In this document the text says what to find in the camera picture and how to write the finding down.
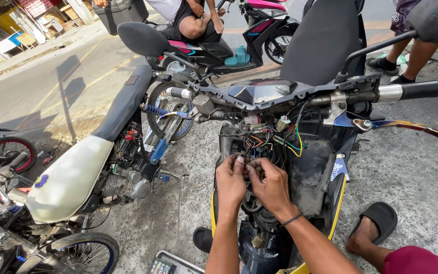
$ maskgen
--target blue spring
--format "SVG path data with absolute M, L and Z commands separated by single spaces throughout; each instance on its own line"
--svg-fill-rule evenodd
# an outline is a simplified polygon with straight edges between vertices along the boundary
M 168 111 L 166 111 L 164 109 L 161 109 L 161 108 L 156 107 L 156 106 L 148 105 L 148 104 L 141 104 L 140 108 L 144 112 L 150 112 L 150 113 L 153 113 L 155 115 L 160 115 L 160 116 L 168 113 Z

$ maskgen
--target red rim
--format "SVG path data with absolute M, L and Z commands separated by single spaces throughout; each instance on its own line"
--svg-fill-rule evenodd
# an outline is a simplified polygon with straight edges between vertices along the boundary
M 24 145 L 25 147 L 27 147 L 28 150 L 30 151 L 30 158 L 28 158 L 28 161 L 22 167 L 15 169 L 15 171 L 20 171 L 20 170 L 24 169 L 25 167 L 27 167 L 27 165 L 30 164 L 30 162 L 33 159 L 33 151 L 30 149 L 30 147 L 25 142 L 18 141 L 18 140 L 7 140 L 7 141 L 1 142 L 0 145 L 2 145 L 4 143 L 20 143 L 20 144 Z

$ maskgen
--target red shorts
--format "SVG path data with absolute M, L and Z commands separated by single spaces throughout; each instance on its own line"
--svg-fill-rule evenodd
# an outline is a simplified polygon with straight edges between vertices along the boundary
M 438 256 L 417 246 L 388 254 L 382 274 L 438 274 Z

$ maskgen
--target black slipper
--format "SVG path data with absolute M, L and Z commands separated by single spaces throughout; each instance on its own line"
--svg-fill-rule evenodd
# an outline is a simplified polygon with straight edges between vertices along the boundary
M 198 227 L 192 235 L 194 245 L 205 253 L 210 253 L 212 248 L 212 230 L 205 227 Z
M 399 69 L 396 68 L 394 70 L 386 70 L 384 68 L 382 68 L 379 64 L 378 64 L 378 59 L 377 58 L 368 58 L 366 60 L 366 65 L 376 71 L 381 71 L 386 75 L 398 75 Z
M 349 238 L 351 238 L 354 232 L 358 229 L 363 216 L 370 218 L 378 228 L 380 234 L 372 241 L 375 245 L 381 244 L 386 238 L 388 238 L 393 230 L 395 230 L 398 223 L 398 215 L 391 206 L 384 202 L 376 202 L 359 215 L 359 222 L 352 230 Z

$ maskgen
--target rear box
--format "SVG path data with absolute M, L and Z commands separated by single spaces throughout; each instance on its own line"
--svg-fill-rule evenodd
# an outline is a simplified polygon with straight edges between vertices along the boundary
M 93 1 L 93 9 L 111 35 L 118 34 L 119 24 L 145 22 L 149 15 L 143 0 L 112 0 L 106 8 L 96 7 Z

